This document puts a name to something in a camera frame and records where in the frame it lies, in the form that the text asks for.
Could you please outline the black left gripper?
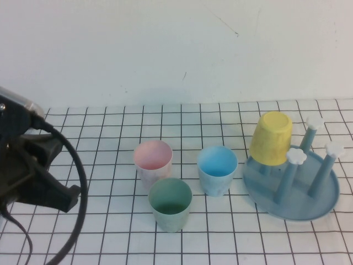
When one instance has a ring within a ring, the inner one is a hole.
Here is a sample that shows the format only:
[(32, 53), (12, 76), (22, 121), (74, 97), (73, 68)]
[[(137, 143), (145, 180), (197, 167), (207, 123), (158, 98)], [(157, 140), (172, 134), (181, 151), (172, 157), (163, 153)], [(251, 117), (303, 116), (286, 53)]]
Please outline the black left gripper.
[[(30, 125), (31, 114), (27, 108), (1, 96), (1, 196), (9, 191), (7, 146)], [(10, 157), (10, 201), (70, 211), (78, 202), (80, 187), (65, 187), (48, 172), (62, 151), (61, 141), (54, 136), (22, 136), (22, 142), (29, 156)]]

